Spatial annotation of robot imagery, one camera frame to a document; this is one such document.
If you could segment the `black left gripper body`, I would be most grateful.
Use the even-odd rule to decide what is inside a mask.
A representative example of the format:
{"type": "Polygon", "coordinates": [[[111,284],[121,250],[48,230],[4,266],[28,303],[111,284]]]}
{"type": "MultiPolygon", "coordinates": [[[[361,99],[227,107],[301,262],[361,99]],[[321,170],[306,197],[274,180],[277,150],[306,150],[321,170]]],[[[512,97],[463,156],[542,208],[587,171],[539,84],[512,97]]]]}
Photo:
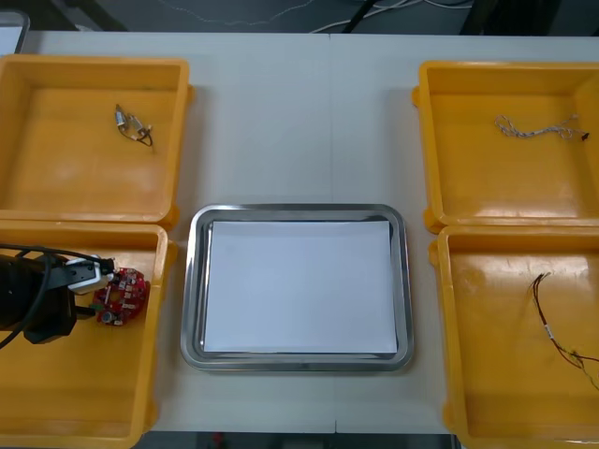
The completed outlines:
{"type": "Polygon", "coordinates": [[[68,336],[77,321],[75,295],[66,284],[66,262],[52,261],[45,275],[44,261],[37,273],[33,304],[37,308],[24,327],[24,337],[33,344],[44,344],[68,336]]]}

